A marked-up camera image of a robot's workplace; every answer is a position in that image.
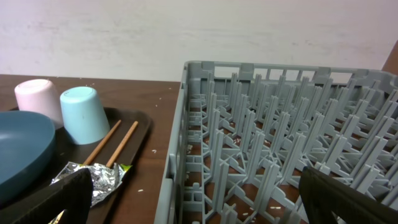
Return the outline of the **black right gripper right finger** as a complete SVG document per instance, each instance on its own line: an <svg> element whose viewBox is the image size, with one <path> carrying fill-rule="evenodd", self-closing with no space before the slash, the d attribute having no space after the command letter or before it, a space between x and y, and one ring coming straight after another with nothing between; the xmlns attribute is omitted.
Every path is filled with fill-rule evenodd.
<svg viewBox="0 0 398 224"><path fill-rule="evenodd" d="M337 224L337 217L346 223L397 223L396 210L312 167L303 169L298 189L309 224Z"/></svg>

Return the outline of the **dark blue plate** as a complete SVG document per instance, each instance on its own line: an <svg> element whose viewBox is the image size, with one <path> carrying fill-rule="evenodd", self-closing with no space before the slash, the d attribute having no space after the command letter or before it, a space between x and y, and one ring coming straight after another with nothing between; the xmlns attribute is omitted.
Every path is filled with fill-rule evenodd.
<svg viewBox="0 0 398 224"><path fill-rule="evenodd" d="M1 203L17 196L40 175L55 150L50 118L30 111L1 113Z"/></svg>

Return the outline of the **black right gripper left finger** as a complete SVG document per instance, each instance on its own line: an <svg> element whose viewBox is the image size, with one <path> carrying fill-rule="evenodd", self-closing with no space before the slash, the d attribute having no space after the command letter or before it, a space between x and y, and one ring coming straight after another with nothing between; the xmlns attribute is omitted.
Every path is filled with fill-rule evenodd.
<svg viewBox="0 0 398 224"><path fill-rule="evenodd" d="M87 168L1 210L1 223L85 223L91 207L93 182Z"/></svg>

